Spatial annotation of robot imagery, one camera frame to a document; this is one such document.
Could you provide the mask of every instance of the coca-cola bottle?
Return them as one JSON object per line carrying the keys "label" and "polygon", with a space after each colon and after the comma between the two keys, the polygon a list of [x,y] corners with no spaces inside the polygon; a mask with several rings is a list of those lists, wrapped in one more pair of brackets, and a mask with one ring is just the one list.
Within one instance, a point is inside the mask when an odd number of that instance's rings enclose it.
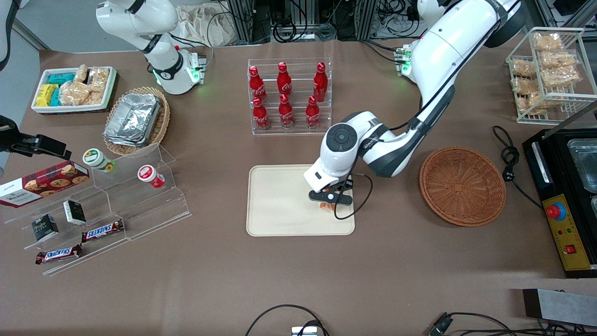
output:
{"label": "coca-cola bottle", "polygon": [[278,91],[280,94],[286,94],[288,98],[293,95],[293,82],[287,71],[286,63],[278,63]]}
{"label": "coca-cola bottle", "polygon": [[249,68],[249,75],[251,79],[249,80],[249,86],[251,87],[251,94],[253,97],[261,98],[261,102],[265,102],[267,100],[267,94],[265,93],[265,84],[263,83],[263,79],[259,76],[259,71],[257,71],[256,66],[252,66]]}
{"label": "coca-cola bottle", "polygon": [[307,110],[307,127],[309,130],[315,130],[319,127],[319,106],[317,106],[317,98],[315,96],[309,97],[309,104]]}
{"label": "coca-cola bottle", "polygon": [[290,106],[288,99],[289,97],[287,94],[280,94],[280,106],[278,107],[282,127],[287,130],[294,127],[293,107]]}
{"label": "coca-cola bottle", "polygon": [[270,124],[267,118],[267,110],[261,105],[261,98],[253,98],[253,119],[255,126],[260,130],[269,130]]}
{"label": "coca-cola bottle", "polygon": [[317,63],[317,73],[313,79],[313,94],[318,102],[325,100],[325,94],[328,92],[328,75],[325,73],[325,63]]}

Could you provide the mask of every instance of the red emergency stop button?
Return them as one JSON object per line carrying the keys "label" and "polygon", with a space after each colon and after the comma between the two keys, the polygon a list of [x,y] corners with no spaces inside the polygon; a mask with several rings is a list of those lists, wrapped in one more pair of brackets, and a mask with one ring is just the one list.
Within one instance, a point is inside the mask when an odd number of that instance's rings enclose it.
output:
{"label": "red emergency stop button", "polygon": [[554,203],[550,206],[545,208],[545,212],[547,213],[547,217],[555,219],[556,221],[561,221],[566,218],[566,208],[561,203]]}
{"label": "red emergency stop button", "polygon": [[576,248],[574,247],[574,245],[566,245],[565,249],[567,254],[576,253]]}

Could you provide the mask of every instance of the aluminum foil container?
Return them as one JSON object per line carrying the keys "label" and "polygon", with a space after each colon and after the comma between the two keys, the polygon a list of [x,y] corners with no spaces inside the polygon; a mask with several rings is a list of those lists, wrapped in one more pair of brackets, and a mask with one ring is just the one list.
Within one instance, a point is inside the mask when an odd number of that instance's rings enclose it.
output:
{"label": "aluminum foil container", "polygon": [[160,105],[160,99],[152,94],[126,94],[106,125],[104,137],[118,145],[147,145]]}

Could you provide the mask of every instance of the acrylic display stand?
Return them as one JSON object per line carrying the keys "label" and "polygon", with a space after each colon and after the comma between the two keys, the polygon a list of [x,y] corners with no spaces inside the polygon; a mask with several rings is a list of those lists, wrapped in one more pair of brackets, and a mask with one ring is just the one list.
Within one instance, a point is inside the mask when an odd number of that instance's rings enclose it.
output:
{"label": "acrylic display stand", "polygon": [[[288,74],[292,78],[293,95],[290,98],[290,105],[293,107],[294,127],[284,129],[280,121],[278,106],[280,105],[280,94],[278,92],[278,63],[286,62]],[[325,100],[317,103],[319,106],[319,127],[309,130],[305,110],[309,103],[309,96],[313,95],[313,77],[317,72],[317,63],[325,63],[325,72],[328,76],[328,91]],[[267,101],[263,104],[267,109],[267,116],[271,127],[269,130],[260,130],[253,120],[253,95],[249,86],[249,68],[256,66],[259,75],[265,84]],[[251,117],[251,129],[253,135],[309,135],[325,133],[332,124],[332,60],[329,57],[305,58],[305,59],[250,59],[247,67],[247,87],[249,92],[249,115]]]}
{"label": "acrylic display stand", "polygon": [[[174,158],[162,146],[154,144],[115,160],[110,173],[90,169],[89,182],[56,193],[20,208],[2,207],[6,224],[21,228],[25,253],[30,254],[32,267],[44,275],[53,275],[78,265],[100,253],[164,228],[191,216],[184,194],[176,187],[169,164]],[[138,169],[150,164],[165,178],[161,188],[154,188],[137,178]],[[66,221],[63,202],[77,201],[85,213],[86,224]],[[37,242],[31,223],[49,213],[59,233]],[[35,265],[40,251],[71,248],[81,242],[81,233],[123,219],[124,230],[83,243],[82,257]]]}

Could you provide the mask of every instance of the cookie box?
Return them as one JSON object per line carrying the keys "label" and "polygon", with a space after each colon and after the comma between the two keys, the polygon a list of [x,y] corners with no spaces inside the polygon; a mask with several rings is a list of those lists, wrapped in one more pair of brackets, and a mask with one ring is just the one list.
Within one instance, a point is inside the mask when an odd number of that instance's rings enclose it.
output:
{"label": "cookie box", "polygon": [[20,207],[86,181],[89,181],[87,169],[64,161],[0,185],[0,204]]}
{"label": "cookie box", "polygon": [[116,72],[116,69],[111,66],[99,66],[98,68],[110,70],[101,103],[95,105],[79,106],[36,106],[35,99],[39,94],[41,86],[48,84],[50,75],[67,73],[74,74],[78,68],[48,69],[44,70],[41,74],[37,89],[33,95],[33,101],[31,101],[31,109],[39,114],[44,115],[110,112],[110,108],[108,106],[112,106],[113,92],[116,90],[116,83],[118,82],[118,73]]}

